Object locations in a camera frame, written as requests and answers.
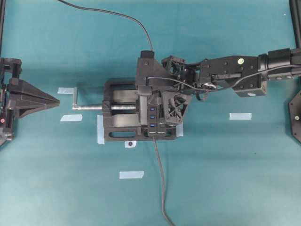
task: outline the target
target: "black metal frame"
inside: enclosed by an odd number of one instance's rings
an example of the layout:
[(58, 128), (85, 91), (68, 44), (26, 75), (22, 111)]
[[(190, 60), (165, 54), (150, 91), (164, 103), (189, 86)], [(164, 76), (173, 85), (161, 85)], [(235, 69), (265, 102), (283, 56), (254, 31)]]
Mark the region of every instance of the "black metal frame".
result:
[(2, 37), (3, 37), (3, 28), (4, 28), (5, 5), (6, 5), (6, 0), (0, 0), (0, 56), (1, 56), (1, 51), (2, 51)]

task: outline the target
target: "black cable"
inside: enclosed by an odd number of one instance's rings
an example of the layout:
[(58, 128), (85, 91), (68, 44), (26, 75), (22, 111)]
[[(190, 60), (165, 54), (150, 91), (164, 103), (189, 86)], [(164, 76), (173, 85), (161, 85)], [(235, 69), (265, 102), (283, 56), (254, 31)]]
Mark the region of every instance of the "black cable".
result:
[(162, 210), (162, 214), (163, 214), (163, 216), (165, 217), (165, 219), (167, 220), (167, 222), (169, 223), (170, 226), (175, 226), (173, 224), (173, 222), (171, 221), (171, 219), (169, 218), (169, 216), (165, 212), (165, 180), (164, 180), (164, 170), (163, 170), (163, 166), (162, 166), (162, 162), (161, 162), (161, 158), (160, 158), (160, 155), (159, 155), (158, 146), (157, 146), (157, 142), (155, 140), (155, 137), (153, 137), (153, 141), (154, 141), (156, 156), (158, 158), (158, 164), (159, 164), (160, 173), (161, 173), (161, 183), (162, 183), (161, 210)]
[(225, 90), (225, 89), (230, 89), (230, 88), (233, 88), (235, 86), (237, 86), (242, 80), (245, 80), (247, 78), (250, 78), (250, 77), (253, 77), (253, 76), (256, 76), (256, 75), (260, 75), (262, 73), (265, 73), (265, 72), (270, 72), (270, 71), (273, 71), (273, 70), (277, 70), (277, 69), (281, 69), (281, 68), (287, 68), (287, 67), (301, 67), (301, 65), (284, 65), (284, 66), (279, 66), (279, 67), (273, 67), (273, 68), (270, 68), (270, 69), (267, 69), (267, 70), (263, 70), (261, 72), (257, 72), (257, 73), (254, 73), (254, 74), (250, 74), (250, 75), (247, 75), (241, 79), (238, 79), (233, 85), (231, 86), (228, 86), (228, 87), (224, 87), (224, 88), (221, 88), (221, 89), (202, 89), (202, 88), (196, 88), (188, 83), (185, 83), (183, 81), (179, 81), (177, 79), (172, 79), (172, 78), (164, 78), (164, 77), (147, 77), (147, 79), (164, 79), (164, 80), (170, 80), (170, 81), (175, 81), (177, 83), (181, 83), (185, 86), (188, 86), (190, 87), (191, 89), (195, 89), (195, 90), (198, 90), (198, 91), (210, 91), (210, 92), (217, 92), (217, 91), (222, 91), (222, 90)]
[(108, 11), (108, 10), (105, 10), (105, 9), (99, 9), (99, 8), (86, 8), (86, 7), (81, 7), (81, 6), (73, 5), (73, 4), (68, 3), (68, 2), (66, 2), (66, 1), (64, 1), (64, 0), (58, 0), (58, 1), (60, 1), (60, 2), (63, 3), (63, 4), (66, 4), (67, 6), (71, 6), (71, 7), (74, 7), (74, 8), (78, 8), (78, 9), (82, 9), (82, 10), (88, 10), (88, 11), (96, 11), (96, 12), (101, 12), (101, 13), (108, 13), (108, 14), (113, 14), (113, 15), (116, 15), (116, 16), (122, 16), (122, 17), (125, 17), (125, 18), (127, 18), (127, 19), (130, 19), (130, 20), (136, 22), (136, 23), (139, 24), (139, 25), (142, 27), (142, 29), (144, 30), (144, 32), (145, 32), (145, 34), (146, 34), (146, 37), (147, 37), (147, 41), (148, 41), (149, 44), (150, 44), (150, 49), (151, 49), (151, 51), (153, 51), (153, 47), (152, 47), (152, 43), (151, 43), (151, 38), (150, 38), (150, 36), (149, 36), (147, 30), (145, 29), (145, 27), (143, 26), (143, 24), (142, 24), (139, 20), (137, 20), (137, 19), (135, 19), (135, 18), (133, 18), (133, 17), (131, 17), (131, 16), (128, 16), (128, 15), (124, 15), (124, 14), (121, 14), (121, 13), (116, 13), (116, 12)]

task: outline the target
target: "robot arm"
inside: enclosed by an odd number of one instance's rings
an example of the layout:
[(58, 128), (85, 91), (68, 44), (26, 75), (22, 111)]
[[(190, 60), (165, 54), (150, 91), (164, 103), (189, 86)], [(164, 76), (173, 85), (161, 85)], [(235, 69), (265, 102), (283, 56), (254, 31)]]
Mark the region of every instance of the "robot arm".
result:
[(109, 80), (103, 105), (74, 103), (73, 109), (102, 110), (107, 141), (175, 139), (176, 126), (183, 123), (192, 95), (204, 101), (210, 92), (233, 89), (240, 97), (262, 96), (267, 94), (268, 81), (300, 75), (299, 48), (257, 57), (205, 59), (195, 64), (174, 56), (160, 64), (153, 51), (142, 51), (135, 80)]

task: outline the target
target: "teal surface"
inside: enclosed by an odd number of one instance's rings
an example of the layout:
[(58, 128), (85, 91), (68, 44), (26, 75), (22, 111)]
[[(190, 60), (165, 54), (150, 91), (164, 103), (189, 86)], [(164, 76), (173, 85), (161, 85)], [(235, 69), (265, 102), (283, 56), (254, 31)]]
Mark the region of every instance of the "teal surface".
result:
[[(295, 48), (288, 0), (73, 0), (141, 20), (156, 59), (196, 62)], [(56, 0), (7, 0), (3, 57), (23, 61), (22, 79), (61, 100), (17, 123), (0, 151), (1, 226), (165, 226), (152, 142), (97, 144), (97, 112), (81, 122), (79, 104), (102, 101), (108, 78), (134, 77), (146, 37), (132, 21)], [(166, 210), (178, 226), (297, 226), (301, 222), (301, 145), (290, 134), (288, 101), (298, 80), (270, 82), (268, 95), (232, 90), (195, 99), (184, 137), (158, 142), (166, 171)], [(229, 121), (229, 113), (252, 113)], [(119, 180), (120, 171), (144, 171)]]

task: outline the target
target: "wire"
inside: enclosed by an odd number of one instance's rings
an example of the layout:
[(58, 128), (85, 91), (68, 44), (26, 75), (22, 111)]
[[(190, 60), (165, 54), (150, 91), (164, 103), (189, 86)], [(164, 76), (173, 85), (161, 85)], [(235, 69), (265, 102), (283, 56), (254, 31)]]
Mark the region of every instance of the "wire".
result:
[(162, 166), (162, 162), (161, 162), (161, 158), (160, 158), (160, 155), (159, 155), (158, 146), (157, 146), (157, 142), (155, 140), (155, 137), (153, 137), (152, 140), (154, 142), (156, 156), (158, 158), (158, 164), (159, 164), (160, 173), (161, 173), (161, 183), (162, 183), (162, 203), (161, 203), (161, 210), (162, 210), (162, 214), (163, 214), (163, 216), (165, 217), (165, 219), (167, 220), (167, 222), (169, 223), (170, 226), (175, 226), (173, 224), (173, 222), (171, 221), (171, 219), (169, 218), (169, 216), (165, 212), (165, 180), (164, 180), (164, 170), (163, 170), (163, 166)]
[(265, 72), (270, 72), (270, 71), (273, 71), (273, 70), (277, 70), (277, 69), (281, 69), (281, 68), (287, 68), (287, 67), (301, 67), (301, 65), (284, 65), (284, 66), (279, 66), (279, 67), (273, 67), (273, 68), (270, 68), (270, 69), (267, 69), (267, 70), (263, 70), (261, 72), (257, 72), (257, 73), (254, 73), (254, 74), (250, 74), (250, 75), (247, 75), (241, 79), (238, 79), (233, 85), (230, 85), (228, 87), (224, 87), (224, 88), (221, 88), (221, 89), (202, 89), (202, 88), (196, 88), (192, 85), (189, 85), (188, 83), (185, 83), (183, 81), (179, 81), (177, 79), (172, 79), (172, 78), (164, 78), (164, 77), (147, 77), (147, 79), (164, 79), (164, 80), (170, 80), (170, 81), (175, 81), (177, 83), (181, 83), (185, 86), (188, 86), (194, 90), (198, 90), (198, 91), (210, 91), (210, 92), (217, 92), (217, 91), (222, 91), (222, 90), (225, 90), (225, 89), (230, 89), (230, 88), (233, 88), (235, 86), (237, 86), (242, 80), (245, 80), (247, 78), (250, 78), (250, 77), (253, 77), (253, 76), (256, 76), (256, 75), (259, 75), (259, 74), (262, 74), (262, 73), (265, 73)]
[(142, 27), (142, 29), (144, 30), (144, 33), (146, 34), (146, 37), (147, 37), (147, 41), (149, 42), (149, 45), (150, 45), (150, 49), (151, 49), (151, 51), (153, 51), (151, 38), (150, 38), (150, 36), (149, 36), (147, 30), (145, 29), (145, 27), (143, 26), (143, 24), (142, 24), (139, 20), (137, 20), (137, 19), (135, 19), (135, 18), (133, 18), (133, 17), (131, 17), (131, 16), (128, 16), (128, 15), (124, 15), (124, 14), (121, 14), (121, 13), (116, 13), (116, 12), (108, 11), (108, 10), (105, 10), (105, 9), (99, 9), (99, 8), (86, 8), (86, 7), (81, 7), (81, 6), (73, 5), (73, 4), (71, 4), (71, 3), (69, 3), (69, 2), (66, 2), (66, 1), (64, 1), (64, 0), (58, 0), (58, 1), (60, 1), (61, 3), (65, 4), (65, 5), (67, 5), (67, 6), (71, 6), (71, 7), (74, 7), (74, 8), (78, 8), (78, 9), (82, 9), (82, 10), (88, 10), (88, 11), (96, 11), (96, 12), (101, 12), (101, 13), (108, 13), (108, 14), (113, 14), (113, 15), (116, 15), (116, 16), (122, 16), (122, 17), (125, 17), (125, 18), (127, 18), (127, 19), (130, 19), (130, 20), (136, 22), (136, 23), (139, 24), (139, 25)]

